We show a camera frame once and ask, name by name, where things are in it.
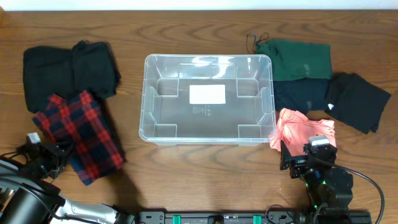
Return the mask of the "red navy plaid shirt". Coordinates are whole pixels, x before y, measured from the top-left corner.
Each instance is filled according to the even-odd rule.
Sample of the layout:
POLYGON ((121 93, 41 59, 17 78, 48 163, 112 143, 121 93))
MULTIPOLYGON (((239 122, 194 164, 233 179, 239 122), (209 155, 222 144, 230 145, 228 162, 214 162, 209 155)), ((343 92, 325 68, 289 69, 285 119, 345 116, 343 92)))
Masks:
POLYGON ((68 161, 85 185, 122 168, 121 151, 90 92, 70 100, 52 95, 32 120, 51 141, 73 144, 68 161))

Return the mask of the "green garment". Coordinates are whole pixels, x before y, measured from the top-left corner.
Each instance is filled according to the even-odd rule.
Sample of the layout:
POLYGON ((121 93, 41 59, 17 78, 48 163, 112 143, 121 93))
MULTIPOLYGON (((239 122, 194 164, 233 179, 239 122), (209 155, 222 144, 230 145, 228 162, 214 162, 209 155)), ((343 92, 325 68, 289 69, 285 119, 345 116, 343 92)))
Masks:
POLYGON ((252 46, 247 46, 246 50, 271 59, 273 80, 277 82, 332 78, 328 44, 272 39, 267 32, 260 37, 248 34, 246 39, 253 41, 252 46))

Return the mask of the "clear plastic storage container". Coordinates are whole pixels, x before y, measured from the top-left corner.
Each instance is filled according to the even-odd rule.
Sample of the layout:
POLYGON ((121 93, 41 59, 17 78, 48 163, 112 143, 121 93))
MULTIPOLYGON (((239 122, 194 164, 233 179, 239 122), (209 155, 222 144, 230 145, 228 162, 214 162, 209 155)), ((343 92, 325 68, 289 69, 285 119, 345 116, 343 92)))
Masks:
POLYGON ((276 129, 266 55, 150 54, 139 135, 157 145, 269 143, 276 129))

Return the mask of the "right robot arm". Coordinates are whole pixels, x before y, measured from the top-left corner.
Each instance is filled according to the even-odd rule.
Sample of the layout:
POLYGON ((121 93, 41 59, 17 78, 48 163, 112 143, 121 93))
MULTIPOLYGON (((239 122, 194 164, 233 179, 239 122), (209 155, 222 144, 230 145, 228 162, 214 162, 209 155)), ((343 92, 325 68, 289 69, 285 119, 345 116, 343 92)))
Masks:
POLYGON ((313 136, 293 156, 280 142, 280 169, 305 182, 310 207, 295 215, 295 223, 349 223, 348 205, 353 199, 353 176, 335 166, 337 148, 324 136, 313 136))

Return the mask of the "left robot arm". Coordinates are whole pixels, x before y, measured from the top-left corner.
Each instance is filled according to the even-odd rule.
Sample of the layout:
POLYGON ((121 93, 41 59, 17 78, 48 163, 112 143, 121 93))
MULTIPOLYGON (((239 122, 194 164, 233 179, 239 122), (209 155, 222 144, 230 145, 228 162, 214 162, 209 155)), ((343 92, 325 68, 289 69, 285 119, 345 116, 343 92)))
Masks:
POLYGON ((134 214, 109 205, 89 205, 63 197, 46 180, 68 162, 72 143, 26 142, 1 155, 1 223, 129 223, 134 214))

